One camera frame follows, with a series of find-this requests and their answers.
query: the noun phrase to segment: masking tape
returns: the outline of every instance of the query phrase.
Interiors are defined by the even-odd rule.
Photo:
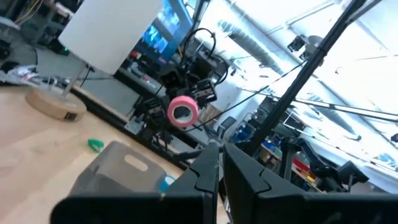
[[[186,107],[190,111],[190,115],[186,118],[176,119],[174,117],[174,110],[179,107]],[[169,108],[167,109],[167,117],[176,127],[189,127],[198,120],[198,104],[189,96],[178,96],[170,102]]]

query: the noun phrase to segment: green object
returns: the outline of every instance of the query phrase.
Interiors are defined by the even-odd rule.
[[[100,153],[102,148],[104,148],[104,143],[97,139],[89,139],[87,140],[87,145],[90,147],[95,153]]]

